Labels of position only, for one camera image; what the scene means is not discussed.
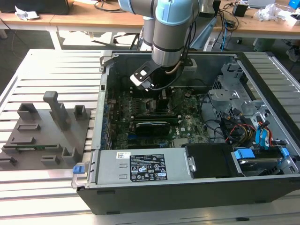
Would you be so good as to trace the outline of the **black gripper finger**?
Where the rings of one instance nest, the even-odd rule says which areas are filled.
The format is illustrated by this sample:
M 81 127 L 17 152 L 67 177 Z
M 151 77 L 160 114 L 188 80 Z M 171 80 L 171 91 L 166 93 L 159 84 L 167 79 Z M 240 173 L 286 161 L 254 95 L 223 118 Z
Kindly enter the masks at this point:
M 156 112 L 166 113 L 168 112 L 168 104 L 170 101 L 170 93 L 167 90 L 161 90 L 158 93 L 156 101 Z

